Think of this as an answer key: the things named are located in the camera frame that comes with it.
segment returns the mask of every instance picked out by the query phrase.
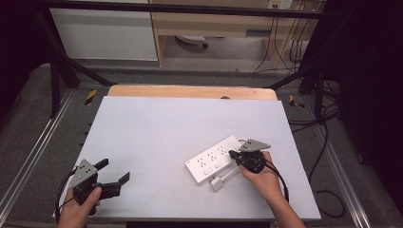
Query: human hand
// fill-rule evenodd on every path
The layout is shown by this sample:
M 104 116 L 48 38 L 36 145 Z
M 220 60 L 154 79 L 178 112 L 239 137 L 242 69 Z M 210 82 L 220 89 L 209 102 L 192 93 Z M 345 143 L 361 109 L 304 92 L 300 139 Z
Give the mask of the human hand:
M 102 188 L 95 188 L 88 196 L 83 205 L 74 200 L 72 189 L 68 189 L 65 197 L 65 205 L 63 206 L 60 216 L 58 228 L 83 228 L 86 225 L 91 208 L 98 203 L 101 196 Z
M 267 161 L 272 162 L 272 157 L 270 156 L 269 152 L 263 151 L 262 153 Z M 255 185 L 260 195 L 267 202 L 270 203 L 272 200 L 277 198 L 283 198 L 279 186 L 278 176 L 271 169 L 264 167 L 260 173 L 255 174 L 240 165 L 240 172 L 245 178 Z

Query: outlet socket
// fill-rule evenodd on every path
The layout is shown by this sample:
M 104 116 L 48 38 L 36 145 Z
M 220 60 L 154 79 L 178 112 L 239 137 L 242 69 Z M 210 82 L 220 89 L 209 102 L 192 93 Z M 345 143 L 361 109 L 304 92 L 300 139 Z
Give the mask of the outlet socket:
M 228 151 L 239 151 L 240 146 L 241 143 L 234 136 L 230 136 L 201 152 L 184 164 L 189 169 L 196 182 L 201 183 L 233 162 Z

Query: aluminum rail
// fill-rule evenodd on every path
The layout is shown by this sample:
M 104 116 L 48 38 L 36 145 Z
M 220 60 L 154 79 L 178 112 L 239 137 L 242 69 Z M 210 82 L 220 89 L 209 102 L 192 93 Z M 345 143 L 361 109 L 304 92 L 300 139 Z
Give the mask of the aluminum rail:
M 35 168 L 36 163 L 41 158 L 41 155 L 44 152 L 51 136 L 53 135 L 54 130 L 56 129 L 59 122 L 62 120 L 62 117 L 67 110 L 74 91 L 75 89 L 71 89 L 68 93 L 66 93 L 62 100 L 59 112 L 57 112 L 56 116 L 53 119 L 50 119 L 48 121 L 47 126 L 45 127 L 36 144 L 33 146 L 32 150 L 29 153 L 29 156 L 27 157 L 14 181 L 10 185 L 4 197 L 1 199 L 0 227 L 2 227 L 3 223 L 6 221 L 6 218 L 9 215 L 14 203 L 17 201 L 21 191 L 24 189 L 24 186 L 29 179 L 30 174 Z
M 306 104 L 309 114 L 314 119 L 316 117 L 314 114 L 314 105 L 312 104 L 311 100 L 306 97 L 303 97 L 303 100 Z M 320 140 L 324 143 L 326 134 L 324 126 L 317 124 L 316 129 Z M 368 220 L 367 214 L 365 213 L 361 203 L 359 202 L 358 196 L 356 195 L 355 190 L 347 176 L 347 173 L 346 171 L 344 171 L 344 168 L 340 163 L 330 140 L 328 140 L 327 142 L 325 154 L 329 165 L 331 166 L 332 171 L 335 174 L 336 182 L 338 184 L 338 187 L 340 188 L 340 192 L 343 195 L 347 207 L 350 210 L 350 214 L 353 218 L 353 221 L 355 222 L 355 226 L 358 228 L 370 228 L 371 223 Z

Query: white table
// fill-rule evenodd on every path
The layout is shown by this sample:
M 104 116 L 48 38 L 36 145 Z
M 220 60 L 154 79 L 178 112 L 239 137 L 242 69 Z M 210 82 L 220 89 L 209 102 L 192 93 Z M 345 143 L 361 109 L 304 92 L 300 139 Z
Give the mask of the white table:
M 273 213 L 240 173 L 219 192 L 197 185 L 184 162 L 234 135 L 270 143 L 275 165 L 300 218 L 320 219 L 281 102 L 104 97 L 77 160 L 109 159 L 98 181 L 130 172 L 118 198 L 94 216 L 120 220 L 262 220 Z M 231 168 L 222 170 L 221 176 Z

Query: gray carpet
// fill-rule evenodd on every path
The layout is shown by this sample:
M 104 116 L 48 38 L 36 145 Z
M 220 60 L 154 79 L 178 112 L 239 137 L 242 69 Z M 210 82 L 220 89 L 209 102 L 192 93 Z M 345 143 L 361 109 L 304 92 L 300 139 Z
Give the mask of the gray carpet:
M 163 70 L 101 70 L 99 73 L 109 80 L 123 84 L 156 85 L 261 87 L 268 86 L 279 78 L 279 75 L 269 74 Z M 54 222 L 51 215 L 57 189 L 80 153 L 80 144 L 86 140 L 85 132 L 90 130 L 88 124 L 92 123 L 102 96 L 107 94 L 107 87 L 99 88 L 92 104 L 85 106 L 84 102 L 89 91 L 90 88 L 80 88 L 74 93 L 65 116 L 11 210 L 8 221 Z M 288 96 L 279 95 L 278 97 L 283 101 L 289 119 L 310 119 L 306 109 L 289 106 Z M 299 96 L 296 96 L 296 99 L 302 101 Z M 29 83 L 24 88 L 21 103 L 1 123 L 0 153 L 2 161 L 6 161 L 0 164 L 0 194 L 2 196 L 44 129 L 49 114 L 49 76 L 46 70 L 38 69 L 32 73 Z M 342 120 L 333 119 L 328 122 L 328 125 L 333 146 L 336 148 L 337 155 L 342 161 L 373 227 L 403 227 L 403 218 L 379 182 L 372 167 L 362 165 L 357 161 L 355 149 Z M 305 170 L 309 173 L 321 148 L 317 133 L 312 127 L 307 128 L 295 133 L 295 140 Z M 312 186 L 314 191 L 328 189 L 340 195 L 325 157 L 317 167 Z M 317 204 L 331 213 L 341 210 L 339 203 L 326 194 L 318 195 Z M 355 226 L 348 209 L 342 218 L 329 218 L 322 215 L 322 220 L 309 222 L 309 225 L 313 227 Z

